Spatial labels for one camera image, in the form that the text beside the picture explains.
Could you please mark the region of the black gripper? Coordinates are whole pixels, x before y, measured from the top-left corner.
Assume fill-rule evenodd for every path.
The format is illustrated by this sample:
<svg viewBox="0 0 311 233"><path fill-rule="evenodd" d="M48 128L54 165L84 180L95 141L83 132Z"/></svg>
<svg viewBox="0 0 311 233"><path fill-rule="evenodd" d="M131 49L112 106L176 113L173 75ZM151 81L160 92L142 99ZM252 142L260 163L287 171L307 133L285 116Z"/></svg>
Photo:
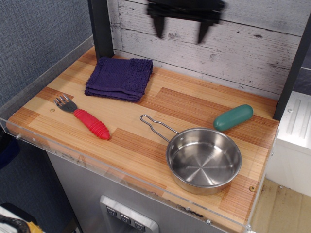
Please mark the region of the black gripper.
<svg viewBox="0 0 311 233"><path fill-rule="evenodd" d="M147 14L153 19L158 38L162 38L165 17L201 22L198 34L200 44L211 22L220 20L224 8L225 2L222 0L150 0Z"/></svg>

